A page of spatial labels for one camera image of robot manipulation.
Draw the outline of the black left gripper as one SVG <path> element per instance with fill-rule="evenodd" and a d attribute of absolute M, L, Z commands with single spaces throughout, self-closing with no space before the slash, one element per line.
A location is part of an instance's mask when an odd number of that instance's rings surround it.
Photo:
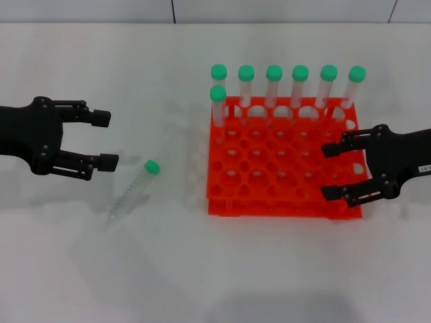
<path fill-rule="evenodd" d="M 18 157 L 37 175 L 53 174 L 89 181 L 94 170 L 114 172 L 115 154 L 83 155 L 60 151 L 63 122 L 107 128 L 111 113 L 91 111 L 84 100 L 36 97 L 21 108 L 1 107 L 1 155 Z"/>

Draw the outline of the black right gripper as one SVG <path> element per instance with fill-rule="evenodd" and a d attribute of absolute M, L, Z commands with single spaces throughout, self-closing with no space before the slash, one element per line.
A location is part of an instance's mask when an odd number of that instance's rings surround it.
<path fill-rule="evenodd" d="M 372 179 L 323 186 L 321 192 L 326 201 L 343 199 L 349 207 L 356 207 L 379 199 L 395 199 L 408 180 L 430 175 L 429 129 L 398 134 L 380 124 L 371 130 L 343 132 L 339 142 L 321 146 L 326 158 L 363 149 Z"/>

